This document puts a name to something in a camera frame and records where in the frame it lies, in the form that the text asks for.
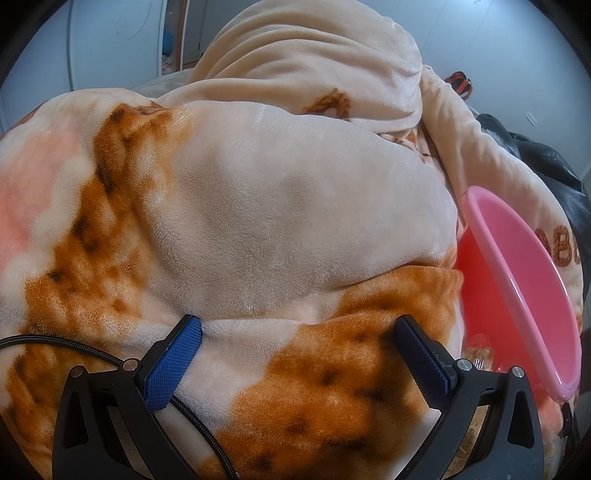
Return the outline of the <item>pink plastic basin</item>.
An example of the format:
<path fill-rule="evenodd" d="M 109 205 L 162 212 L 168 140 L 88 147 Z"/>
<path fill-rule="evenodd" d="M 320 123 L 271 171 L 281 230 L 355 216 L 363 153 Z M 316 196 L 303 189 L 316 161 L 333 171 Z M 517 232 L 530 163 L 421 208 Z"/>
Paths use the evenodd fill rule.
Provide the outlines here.
<path fill-rule="evenodd" d="M 506 202 L 478 186 L 462 199 L 467 222 L 456 267 L 466 344 L 486 349 L 492 368 L 523 368 L 540 397 L 563 403 L 577 390 L 581 344 L 562 279 L 541 241 Z"/>

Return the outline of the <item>black leather jacket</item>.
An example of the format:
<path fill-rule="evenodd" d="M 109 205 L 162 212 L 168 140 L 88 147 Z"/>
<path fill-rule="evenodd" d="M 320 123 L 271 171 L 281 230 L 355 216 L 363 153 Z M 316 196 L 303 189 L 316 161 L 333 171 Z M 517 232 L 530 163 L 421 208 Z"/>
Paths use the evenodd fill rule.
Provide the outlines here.
<path fill-rule="evenodd" d="M 565 211 L 576 239 L 587 244 L 590 241 L 590 198 L 566 160 L 548 145 L 509 132 L 490 114 L 479 114 L 477 120 L 485 133 L 544 181 Z"/>

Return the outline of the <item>beige orange fleece blanket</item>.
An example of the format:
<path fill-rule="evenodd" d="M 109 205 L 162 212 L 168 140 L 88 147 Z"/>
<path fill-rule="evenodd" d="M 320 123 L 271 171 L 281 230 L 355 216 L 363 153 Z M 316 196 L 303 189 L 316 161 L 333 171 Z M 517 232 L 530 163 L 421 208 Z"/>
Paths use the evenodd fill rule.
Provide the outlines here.
<path fill-rule="evenodd" d="M 414 37 L 359 1 L 260 1 L 159 98 L 87 89 L 1 139 L 1 331 L 144 354 L 185 314 L 179 385 L 243 479 L 392 479 L 437 421 L 393 343 L 463 350 L 455 268 L 482 186 L 583 271 L 543 181 Z"/>

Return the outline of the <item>red orange bag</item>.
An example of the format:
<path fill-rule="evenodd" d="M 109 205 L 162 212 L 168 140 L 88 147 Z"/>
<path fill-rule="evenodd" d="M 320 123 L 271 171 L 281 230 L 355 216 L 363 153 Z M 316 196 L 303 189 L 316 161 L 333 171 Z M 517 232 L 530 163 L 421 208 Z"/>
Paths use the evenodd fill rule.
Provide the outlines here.
<path fill-rule="evenodd" d="M 473 92 L 471 80 L 462 71 L 456 71 L 448 76 L 445 81 L 451 85 L 452 89 L 463 99 L 470 98 Z"/>

